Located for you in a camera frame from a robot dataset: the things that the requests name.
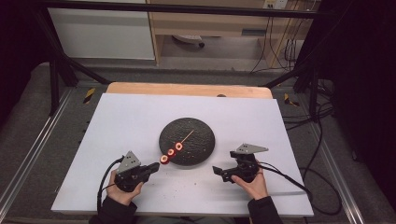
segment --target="hand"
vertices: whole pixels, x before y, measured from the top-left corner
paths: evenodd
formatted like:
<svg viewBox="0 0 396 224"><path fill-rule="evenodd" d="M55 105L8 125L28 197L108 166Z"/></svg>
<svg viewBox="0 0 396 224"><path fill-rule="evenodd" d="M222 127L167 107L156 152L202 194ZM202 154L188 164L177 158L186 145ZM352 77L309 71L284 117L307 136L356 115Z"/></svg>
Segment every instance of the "hand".
<svg viewBox="0 0 396 224"><path fill-rule="evenodd" d="M107 192L107 197L111 198L112 200L118 202L118 203L122 203L126 206L129 205L129 203L131 202L131 200L136 197L138 194L140 194L140 191L142 189L143 186L143 182L140 182L136 188L134 189L134 191L132 192L125 192L120 190L117 185L114 185L114 180L116 179L116 170L113 170L111 172L111 176L110 176L110 181L108 181L108 185L112 185L111 187L108 187L106 189Z"/></svg>
<svg viewBox="0 0 396 224"><path fill-rule="evenodd" d="M245 182L243 179L236 175L232 175L231 179L237 185L242 187L242 189L247 192L250 198L253 198L254 200L259 200L268 196L262 168L259 168L259 172L257 172L256 177L254 177L254 180L251 183Z"/></svg>

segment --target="white tabletop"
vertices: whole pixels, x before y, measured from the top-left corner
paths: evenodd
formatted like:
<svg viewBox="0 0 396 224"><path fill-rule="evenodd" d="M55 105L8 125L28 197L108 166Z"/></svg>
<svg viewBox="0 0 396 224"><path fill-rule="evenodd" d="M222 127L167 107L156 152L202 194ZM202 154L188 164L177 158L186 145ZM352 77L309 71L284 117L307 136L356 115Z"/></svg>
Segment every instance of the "white tabletop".
<svg viewBox="0 0 396 224"><path fill-rule="evenodd" d="M222 182L212 170L212 165L234 168L236 161L229 152L243 143L268 147L256 158L303 183L276 100L105 93L51 210L95 213L96 193L108 165L129 150L142 165L159 161L160 133L180 118L208 124L216 137L215 149L206 161L192 167L161 165L134 199L138 215L247 216L246 193ZM313 216L301 189L282 176L267 171L264 175L281 216Z"/></svg>

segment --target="wooden skewer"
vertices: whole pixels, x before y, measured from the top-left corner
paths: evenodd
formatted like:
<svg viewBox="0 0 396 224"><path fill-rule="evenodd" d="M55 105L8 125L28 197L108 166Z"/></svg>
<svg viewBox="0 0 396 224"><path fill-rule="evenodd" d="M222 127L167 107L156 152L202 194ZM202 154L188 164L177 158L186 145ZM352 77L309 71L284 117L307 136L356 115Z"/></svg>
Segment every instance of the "wooden skewer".
<svg viewBox="0 0 396 224"><path fill-rule="evenodd" d="M192 130L184 139L183 141L181 141L180 143L183 143L184 141L186 141L186 139L190 136L190 134L192 134L194 132L194 130Z"/></svg>

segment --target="black round plate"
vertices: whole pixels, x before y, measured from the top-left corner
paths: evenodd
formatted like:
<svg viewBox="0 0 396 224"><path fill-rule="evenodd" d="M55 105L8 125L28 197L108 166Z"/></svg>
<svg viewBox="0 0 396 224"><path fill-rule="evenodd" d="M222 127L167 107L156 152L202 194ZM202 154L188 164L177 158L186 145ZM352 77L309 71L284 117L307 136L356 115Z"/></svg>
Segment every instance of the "black round plate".
<svg viewBox="0 0 396 224"><path fill-rule="evenodd" d="M183 118L176 119L163 128L160 135L160 149L163 155L167 154L169 148L174 148L175 143L183 141L192 130L192 134L183 142L183 149L171 159L174 164L196 165L212 154L216 141L210 127L198 119Z"/></svg>

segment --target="sleeve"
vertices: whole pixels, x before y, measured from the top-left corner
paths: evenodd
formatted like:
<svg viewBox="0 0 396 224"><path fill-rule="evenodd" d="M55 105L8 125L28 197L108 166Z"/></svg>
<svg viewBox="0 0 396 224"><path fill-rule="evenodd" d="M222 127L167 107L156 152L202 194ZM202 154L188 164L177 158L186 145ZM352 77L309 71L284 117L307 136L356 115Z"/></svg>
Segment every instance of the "sleeve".
<svg viewBox="0 0 396 224"><path fill-rule="evenodd" d="M247 208L253 224L283 223L276 211L272 198L269 196L259 200L251 200L247 204Z"/></svg>
<svg viewBox="0 0 396 224"><path fill-rule="evenodd" d="M99 214L91 217L90 224L131 224L137 206L130 203L125 206L106 197Z"/></svg>

